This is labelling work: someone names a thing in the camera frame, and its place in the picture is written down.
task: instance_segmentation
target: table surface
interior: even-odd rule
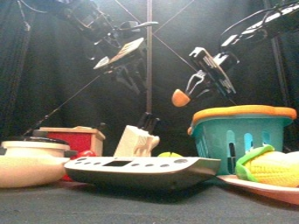
[[[179,192],[59,181],[0,189],[0,223],[298,223],[299,206],[245,192],[218,178]]]

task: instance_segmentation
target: orange object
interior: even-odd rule
[[[183,107],[191,101],[189,95],[181,90],[177,89],[172,93],[172,104],[175,107]]]

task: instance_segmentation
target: teal basket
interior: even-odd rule
[[[235,174],[235,164],[251,148],[271,144],[283,150],[289,116],[234,115],[203,118],[191,127],[199,156],[221,159],[218,175]]]

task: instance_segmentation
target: black curtain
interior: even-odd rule
[[[96,2],[116,24],[127,20],[146,21],[146,0]],[[26,19],[32,29],[24,31],[18,2],[3,1],[2,5],[0,46],[6,49],[2,50],[4,54],[0,61],[4,77],[2,137],[22,135],[63,105],[42,126],[98,127],[100,123],[106,123],[104,155],[114,155],[126,125],[136,125],[146,112],[146,92],[136,94],[124,83],[115,81],[100,70],[92,69],[98,63],[90,60],[92,51],[68,22],[50,13],[26,9]],[[155,155],[162,151],[175,151],[185,156],[198,155],[194,139],[187,135],[193,114],[202,109],[233,105],[219,94],[201,99],[187,108],[172,105],[174,90],[186,89],[194,74],[189,55],[197,46],[205,47],[211,55],[217,55],[222,32],[242,18],[263,9],[263,1],[250,0],[154,1],[154,21],[159,25],[154,27],[152,112],[162,119],[155,129],[155,134],[162,138],[154,150]],[[239,30],[250,25],[245,23]],[[298,109],[298,52],[294,49],[298,42],[287,35],[283,36],[283,42],[287,79],[291,83],[287,84],[290,99]],[[229,71],[229,77],[238,91],[234,96],[238,105],[286,105],[270,40],[258,48],[253,47],[250,52],[245,52],[241,63]]]
[[[34,21],[28,13],[26,21]],[[0,3],[0,133],[10,134],[14,120],[15,102],[24,70],[24,60],[31,39],[31,27],[16,1]]]

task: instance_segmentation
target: toy food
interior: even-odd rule
[[[255,148],[237,162],[239,179],[274,186],[299,186],[299,151],[283,153],[271,145]]]

